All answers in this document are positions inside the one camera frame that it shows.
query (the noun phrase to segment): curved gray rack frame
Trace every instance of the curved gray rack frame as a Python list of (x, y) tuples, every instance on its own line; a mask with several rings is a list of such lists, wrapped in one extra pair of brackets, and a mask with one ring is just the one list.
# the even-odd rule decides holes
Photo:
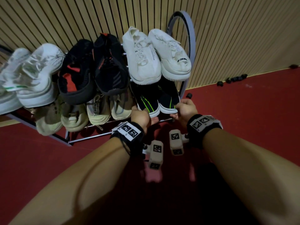
[[(185, 24), (185, 28), (187, 30), (187, 37), (189, 41), (189, 51), (187, 55), (190, 58), (190, 62), (192, 64), (192, 69), (193, 69), (195, 56), (196, 56), (196, 37), (195, 37), (194, 25), (192, 19), (190, 18), (190, 15), (185, 11), (174, 12), (168, 23), (167, 34), (170, 36), (172, 35), (173, 26), (178, 18), (181, 18), (183, 20)], [(183, 98), (187, 85), (188, 85), (188, 80), (185, 80), (180, 86), (179, 96), (181, 99)]]

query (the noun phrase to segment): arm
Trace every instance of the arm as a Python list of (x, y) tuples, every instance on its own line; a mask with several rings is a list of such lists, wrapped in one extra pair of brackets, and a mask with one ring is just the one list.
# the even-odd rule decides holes
[[(186, 126), (197, 114), (182, 100), (172, 115)], [(300, 221), (300, 168), (294, 163), (219, 128), (203, 138), (203, 148), (224, 180), (262, 224)]]
[[(158, 122), (149, 113), (133, 107), (131, 120), (138, 123), (145, 134)], [(117, 183), (129, 155), (118, 138), (98, 147), (69, 167), (42, 189), (11, 221), (10, 224), (62, 224), (66, 221), (84, 224), (91, 213), (90, 205), (103, 201)]]

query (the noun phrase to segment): person's right arm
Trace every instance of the person's right arm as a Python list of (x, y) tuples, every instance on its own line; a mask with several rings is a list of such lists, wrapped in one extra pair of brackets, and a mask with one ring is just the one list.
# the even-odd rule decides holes
[[(171, 117), (183, 126), (197, 114), (189, 99)], [(224, 180), (262, 224), (300, 224), (300, 167), (220, 128), (202, 145)]]

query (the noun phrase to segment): shoe rack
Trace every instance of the shoe rack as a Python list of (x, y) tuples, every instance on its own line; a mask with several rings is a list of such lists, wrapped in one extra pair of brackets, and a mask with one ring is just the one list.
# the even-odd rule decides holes
[[(192, 23), (192, 19), (190, 18), (189, 14), (185, 11), (176, 11), (173, 13), (173, 15), (171, 16), (169, 23), (168, 23), (168, 27), (167, 27), (167, 34), (169, 34), (170, 36), (172, 36), (172, 31), (173, 31), (173, 26), (176, 22), (177, 19), (181, 19), (185, 25), (185, 28), (187, 30), (187, 35), (188, 35), (188, 41), (189, 41), (189, 51), (188, 51), (188, 56), (190, 58), (191, 64), (192, 64), (192, 68), (193, 68), (193, 64), (195, 61), (195, 55), (196, 55), (196, 38), (195, 38), (195, 31), (194, 31), (194, 26)], [(6, 49), (5, 47), (0, 46), (0, 52), (6, 53), (8, 55), (11, 55), (13, 52)], [(188, 81), (189, 79), (187, 79), (186, 81), (182, 82), (180, 85), (180, 89), (179, 89), (179, 97), (182, 99), (183, 95), (185, 93), (186, 87), (188, 85)], [(31, 121), (30, 119), (24, 117), (23, 115), (21, 115), (19, 112), (12, 112), (10, 114), (7, 114), (7, 116), (11, 119), (14, 119), (18, 122), (23, 123), (24, 125), (27, 125), (30, 128), (36, 129), (35, 126), (35, 122)], [(160, 120), (159, 122), (165, 122), (165, 121), (171, 121), (172, 118), (167, 118), (164, 120)], [(126, 121), (126, 120), (121, 120), (121, 121), (117, 121), (117, 120), (113, 120), (113, 121), (108, 121), (106, 124), (109, 123), (113, 123), (113, 122), (117, 122), (120, 123), (122, 121)], [(94, 125), (88, 125), (85, 128), (90, 128)], [(88, 136), (88, 137), (84, 137), (84, 138), (80, 138), (80, 139), (75, 139), (75, 140), (70, 140), (70, 133), (68, 131), (66, 131), (65, 133), (65, 137), (61, 137), (57, 134), (53, 134), (50, 135), (49, 137), (67, 145), (67, 146), (72, 146), (73, 143), (75, 142), (79, 142), (79, 141), (83, 141), (83, 140), (88, 140), (88, 139), (92, 139), (92, 138), (96, 138), (96, 137), (100, 137), (100, 136), (106, 136), (106, 135), (110, 135), (112, 132), (104, 132), (98, 135), (94, 135), (94, 136)]]

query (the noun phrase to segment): black shoe with green stripes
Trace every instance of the black shoe with green stripes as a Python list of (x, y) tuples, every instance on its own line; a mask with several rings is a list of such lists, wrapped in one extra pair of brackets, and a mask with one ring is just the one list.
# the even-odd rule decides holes
[(178, 111), (175, 108), (175, 105), (180, 102), (180, 98), (175, 83), (161, 76), (161, 79), (158, 82), (158, 89), (160, 111), (165, 114), (177, 113)]
[(157, 101), (159, 90), (157, 84), (137, 85), (131, 82), (130, 88), (137, 101), (139, 110), (147, 109), (151, 118), (159, 115), (160, 108)]

